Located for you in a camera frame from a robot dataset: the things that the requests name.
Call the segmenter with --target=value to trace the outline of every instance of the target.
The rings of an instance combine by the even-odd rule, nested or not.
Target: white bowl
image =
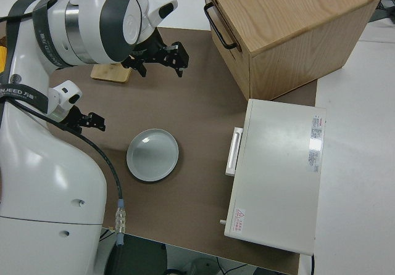
[[[130,172],[142,181],[158,181],[177,164],[178,145],[174,137],[162,129],[149,129],[137,135],[127,152]]]

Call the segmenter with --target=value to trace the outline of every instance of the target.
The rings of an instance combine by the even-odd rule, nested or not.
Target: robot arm
[[[156,30],[176,0],[52,4],[19,0],[7,21],[7,59],[0,73],[1,272],[103,274],[94,267],[106,204],[102,171],[85,153],[51,135],[42,118],[10,102],[18,99],[62,122],[75,113],[81,91],[71,82],[49,88],[54,70],[126,62],[144,73],[143,62],[159,62],[181,75],[188,55],[180,43],[166,46]],[[100,118],[76,116],[70,127],[104,129]],[[118,215],[122,231],[123,213]],[[16,242],[10,229],[23,242]]]

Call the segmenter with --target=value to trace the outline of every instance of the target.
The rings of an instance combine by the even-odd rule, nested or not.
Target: microwave label
[[[311,124],[308,170],[317,173],[321,167],[323,123],[322,118],[316,115]]]
[[[245,216],[246,216],[245,209],[235,208],[235,214],[234,214],[234,221],[235,222],[233,223],[233,227],[232,227],[233,232],[237,232],[239,234],[242,233]]]

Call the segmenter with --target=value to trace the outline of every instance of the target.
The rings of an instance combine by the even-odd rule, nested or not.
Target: yellow object
[[[4,71],[4,67],[6,67],[6,57],[7,57],[7,48],[0,46],[0,73]]]
[[[131,68],[121,64],[96,64],[93,66],[91,77],[95,80],[126,83],[129,80]]]

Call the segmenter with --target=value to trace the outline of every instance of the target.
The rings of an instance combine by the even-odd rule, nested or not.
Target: wooden box
[[[274,99],[341,68],[379,0],[206,0],[245,98]]]

